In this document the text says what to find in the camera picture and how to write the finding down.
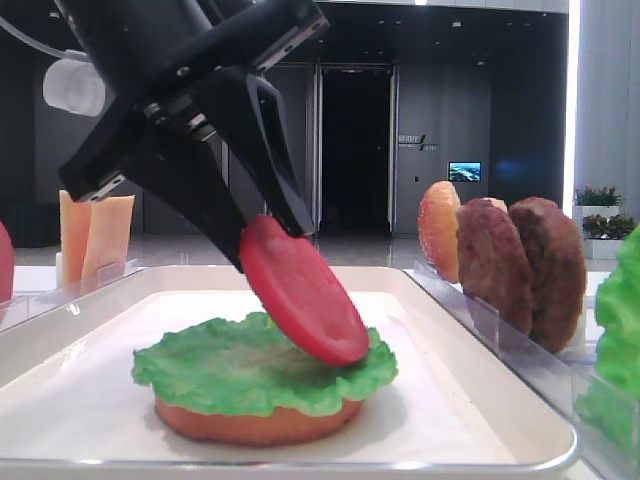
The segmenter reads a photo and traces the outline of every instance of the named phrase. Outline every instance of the floor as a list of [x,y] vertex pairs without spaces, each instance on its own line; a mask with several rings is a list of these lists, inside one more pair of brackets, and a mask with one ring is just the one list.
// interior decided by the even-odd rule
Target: floor
[[[331,265],[413,268],[424,261],[417,238],[344,237],[314,241]],[[53,266],[58,247],[18,249],[17,264]],[[205,237],[197,235],[142,235],[131,240],[129,258],[139,266],[223,265],[227,259]],[[587,260],[589,271],[610,272],[616,261]]]

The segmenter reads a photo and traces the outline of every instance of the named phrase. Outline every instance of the red tomato slice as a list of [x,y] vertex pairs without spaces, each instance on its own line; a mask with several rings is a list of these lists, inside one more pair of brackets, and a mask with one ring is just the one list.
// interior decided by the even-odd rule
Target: red tomato slice
[[[16,255],[11,245],[9,233],[0,222],[0,308],[1,304],[11,300],[13,296],[13,276],[15,273]],[[0,311],[0,323],[4,320],[5,311]]]
[[351,365],[369,351],[360,314],[325,259],[276,219],[254,218],[242,233],[240,260],[249,284],[293,343],[330,365]]

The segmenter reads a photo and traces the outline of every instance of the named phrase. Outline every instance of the green lettuce piece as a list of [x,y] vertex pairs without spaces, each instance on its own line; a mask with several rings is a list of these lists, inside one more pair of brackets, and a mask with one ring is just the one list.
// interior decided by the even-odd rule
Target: green lettuce piece
[[134,352],[134,381],[165,403],[205,415],[269,416],[276,407],[308,416],[340,411],[390,384],[396,357],[374,328],[365,359],[325,365],[294,345],[266,313],[242,322],[214,318]]
[[633,440],[634,404],[640,399],[640,228],[627,237],[618,261],[596,294],[596,321],[605,329],[596,372],[625,393],[613,393],[604,382],[594,384],[578,399],[576,411],[624,453],[640,459]]

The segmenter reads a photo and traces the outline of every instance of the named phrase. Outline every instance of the clear acrylic holder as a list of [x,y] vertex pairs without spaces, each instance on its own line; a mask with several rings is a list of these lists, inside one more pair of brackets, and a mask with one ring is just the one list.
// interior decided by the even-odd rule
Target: clear acrylic holder
[[88,277],[62,288],[35,296],[16,297],[0,304],[0,335],[43,313],[76,301],[96,290],[116,282],[140,270],[138,260],[124,264],[107,265],[97,275]]
[[538,395],[576,425],[583,459],[607,480],[640,479],[640,402],[600,378],[593,352],[552,355],[430,265],[413,278]]

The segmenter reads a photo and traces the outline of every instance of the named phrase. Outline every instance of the white planter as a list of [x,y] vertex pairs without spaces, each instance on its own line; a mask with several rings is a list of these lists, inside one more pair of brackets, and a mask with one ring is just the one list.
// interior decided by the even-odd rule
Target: white planter
[[598,240],[586,238],[584,256],[593,260],[615,260],[624,240]]
[[590,215],[602,215],[604,218],[615,217],[620,213],[620,207],[573,207],[573,221],[584,236],[582,220]]

